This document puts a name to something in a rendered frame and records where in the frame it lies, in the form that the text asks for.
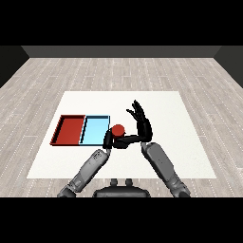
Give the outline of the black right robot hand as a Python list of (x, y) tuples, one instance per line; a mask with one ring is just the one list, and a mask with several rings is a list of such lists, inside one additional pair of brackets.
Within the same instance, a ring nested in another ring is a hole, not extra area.
[(152, 126), (150, 121), (145, 117), (144, 111), (137, 101), (132, 103), (134, 110), (127, 109), (127, 112), (137, 122), (138, 134), (136, 136), (128, 136), (128, 141), (133, 142), (149, 142), (153, 137)]

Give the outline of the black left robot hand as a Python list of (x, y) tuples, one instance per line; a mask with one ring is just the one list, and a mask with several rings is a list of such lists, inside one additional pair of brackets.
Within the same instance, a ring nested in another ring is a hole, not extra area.
[(112, 131), (108, 129), (103, 139), (103, 149), (126, 149), (131, 143), (140, 142), (141, 137), (138, 135), (130, 135), (114, 138)]

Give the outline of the light blue shallow open box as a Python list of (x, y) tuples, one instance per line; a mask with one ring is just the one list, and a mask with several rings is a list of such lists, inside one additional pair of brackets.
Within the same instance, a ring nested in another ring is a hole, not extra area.
[(108, 115), (87, 115), (80, 136), (80, 145), (102, 146), (109, 124), (110, 117)]

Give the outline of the red shallow open box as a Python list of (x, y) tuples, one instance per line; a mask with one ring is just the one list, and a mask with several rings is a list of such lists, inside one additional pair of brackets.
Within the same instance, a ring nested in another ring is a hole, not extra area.
[(50, 141), (52, 146), (78, 146), (85, 115), (62, 115)]

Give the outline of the dark grey robot body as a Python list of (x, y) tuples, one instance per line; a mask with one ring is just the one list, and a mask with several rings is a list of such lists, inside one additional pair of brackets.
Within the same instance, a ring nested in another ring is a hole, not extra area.
[(118, 180), (112, 178), (110, 185), (96, 190), (93, 197), (150, 197), (147, 190), (135, 187), (131, 178), (125, 180), (124, 186), (118, 185)]

